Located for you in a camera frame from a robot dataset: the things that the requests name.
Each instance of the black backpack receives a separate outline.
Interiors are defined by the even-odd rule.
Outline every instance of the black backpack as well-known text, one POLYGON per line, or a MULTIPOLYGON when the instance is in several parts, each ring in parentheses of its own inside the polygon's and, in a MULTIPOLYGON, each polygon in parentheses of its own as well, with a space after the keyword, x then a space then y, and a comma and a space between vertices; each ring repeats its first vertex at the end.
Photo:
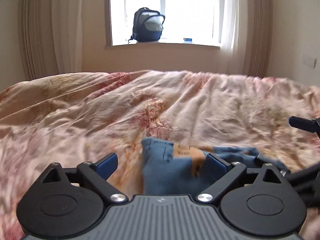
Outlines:
POLYGON ((163 30, 164 19, 165 16, 158 11, 150 10, 147 7, 140 8, 134 14, 130 40, 158 41, 163 30))

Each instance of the beige wall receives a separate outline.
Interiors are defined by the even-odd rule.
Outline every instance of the beige wall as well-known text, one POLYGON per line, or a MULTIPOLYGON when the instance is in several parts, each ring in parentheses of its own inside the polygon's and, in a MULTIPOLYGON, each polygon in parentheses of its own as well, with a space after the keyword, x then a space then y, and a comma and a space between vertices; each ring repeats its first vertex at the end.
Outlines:
POLYGON ((217 47, 140 43, 106 48, 104 0, 83 0, 82 23, 83 71, 217 71, 220 54, 217 47))
POLYGON ((18 36, 18 0, 0 0, 0 91, 24 80, 18 36))
POLYGON ((320 0, 273 0, 269 76, 320 86, 320 0), (316 57, 315 69, 302 55, 316 57))

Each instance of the window pane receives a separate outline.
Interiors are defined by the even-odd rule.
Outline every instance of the window pane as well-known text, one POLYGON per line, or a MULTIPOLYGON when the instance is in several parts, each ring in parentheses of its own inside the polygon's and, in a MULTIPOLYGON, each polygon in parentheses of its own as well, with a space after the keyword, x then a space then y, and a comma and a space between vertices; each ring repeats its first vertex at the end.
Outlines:
POLYGON ((212 38, 214 0, 165 0, 164 38, 212 38))
POLYGON ((148 7, 150 10, 160 11, 160 0, 125 0, 126 5, 126 26, 128 39, 132 35, 134 13, 142 7, 148 7))

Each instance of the bed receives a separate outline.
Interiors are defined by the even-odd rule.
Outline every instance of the bed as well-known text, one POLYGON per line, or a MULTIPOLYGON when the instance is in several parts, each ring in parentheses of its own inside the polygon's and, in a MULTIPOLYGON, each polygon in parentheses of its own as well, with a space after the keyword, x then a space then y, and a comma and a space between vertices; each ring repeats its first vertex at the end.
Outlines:
MULTIPOLYGON (((188 71, 71 73, 13 85, 0 93, 0 239, 23 236, 16 205, 51 162, 75 167, 116 152, 108 181, 141 194, 146 136, 251 146, 292 171, 306 168, 320 161, 320 140, 288 118, 320 117, 319 100, 319 88, 289 79, 188 71)), ((315 215, 307 219, 313 229, 302 230, 306 239, 320 227, 315 215)))

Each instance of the beige curtain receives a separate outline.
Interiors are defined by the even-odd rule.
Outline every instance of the beige curtain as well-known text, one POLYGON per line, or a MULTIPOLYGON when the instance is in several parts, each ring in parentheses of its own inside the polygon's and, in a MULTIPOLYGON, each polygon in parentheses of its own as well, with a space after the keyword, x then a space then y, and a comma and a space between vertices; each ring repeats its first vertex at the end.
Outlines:
POLYGON ((82 70, 82 0, 19 0, 19 41, 28 80, 82 70))
POLYGON ((224 0, 220 73, 243 73, 247 43, 247 9, 247 0, 224 0))
POLYGON ((265 77, 272 41, 272 0, 248 0, 248 33, 244 74, 265 77))
POLYGON ((220 73, 266 75, 272 15, 272 0, 225 0, 220 73))

